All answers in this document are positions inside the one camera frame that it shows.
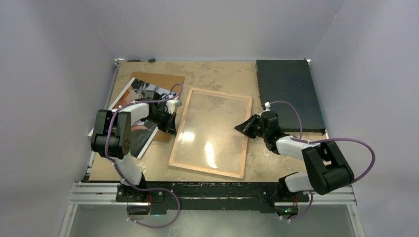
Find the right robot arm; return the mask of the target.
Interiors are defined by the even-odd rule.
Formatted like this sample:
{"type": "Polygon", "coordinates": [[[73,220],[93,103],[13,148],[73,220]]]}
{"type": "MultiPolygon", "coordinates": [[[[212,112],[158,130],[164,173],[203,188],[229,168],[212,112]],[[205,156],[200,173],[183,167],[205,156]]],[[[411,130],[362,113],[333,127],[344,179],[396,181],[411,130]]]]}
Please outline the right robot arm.
{"type": "Polygon", "coordinates": [[[315,191],[325,195],[350,185],[355,179],[336,142],[300,141],[281,130],[275,112],[252,115],[235,126],[235,130],[248,138],[263,139],[266,148],[277,155],[290,156],[304,162],[305,172],[279,179],[277,194],[284,201],[291,200],[300,191],[315,191]]]}

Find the printed photo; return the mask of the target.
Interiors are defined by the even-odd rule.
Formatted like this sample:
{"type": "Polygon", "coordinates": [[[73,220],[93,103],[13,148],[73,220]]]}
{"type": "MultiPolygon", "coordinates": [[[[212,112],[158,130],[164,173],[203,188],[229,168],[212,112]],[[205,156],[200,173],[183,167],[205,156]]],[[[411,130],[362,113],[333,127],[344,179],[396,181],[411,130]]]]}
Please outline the printed photo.
{"type": "MultiPolygon", "coordinates": [[[[118,106],[126,105],[135,99],[143,98],[148,90],[155,91],[161,95],[168,95],[170,92],[177,93],[173,88],[166,90],[148,82],[132,78],[107,110],[116,109],[118,106]]],[[[131,130],[133,144],[130,153],[135,158],[141,158],[159,129],[156,124],[150,121],[138,120],[133,122],[131,130]]]]}

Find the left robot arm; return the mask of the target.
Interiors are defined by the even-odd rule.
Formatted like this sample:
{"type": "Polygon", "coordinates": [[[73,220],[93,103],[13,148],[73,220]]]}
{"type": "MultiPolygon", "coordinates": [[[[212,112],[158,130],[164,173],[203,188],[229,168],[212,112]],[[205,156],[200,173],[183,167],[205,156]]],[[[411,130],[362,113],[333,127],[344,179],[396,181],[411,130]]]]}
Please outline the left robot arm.
{"type": "Polygon", "coordinates": [[[130,153],[133,138],[131,127],[138,120],[150,121],[165,133],[176,135],[176,108],[181,105],[178,93],[161,95],[148,90],[145,97],[135,99],[116,109],[99,110],[91,135],[91,149],[107,159],[120,176],[119,195],[141,202],[151,194],[143,173],[130,153]]]}

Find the brown backing board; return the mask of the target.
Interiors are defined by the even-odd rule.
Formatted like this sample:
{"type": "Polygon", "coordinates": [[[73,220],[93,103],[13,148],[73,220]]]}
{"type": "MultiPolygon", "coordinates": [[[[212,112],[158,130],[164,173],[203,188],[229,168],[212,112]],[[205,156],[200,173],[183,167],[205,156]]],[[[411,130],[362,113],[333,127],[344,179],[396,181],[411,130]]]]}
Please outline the brown backing board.
{"type": "MultiPolygon", "coordinates": [[[[145,73],[134,71],[131,73],[131,77],[148,82],[157,87],[170,90],[175,84],[184,84],[185,76],[175,76],[175,75],[166,75],[166,74],[154,74],[154,73],[145,73]]],[[[156,142],[166,142],[168,143],[173,136],[164,133],[160,130],[157,131],[156,135],[153,138],[153,141],[156,142]]]]}

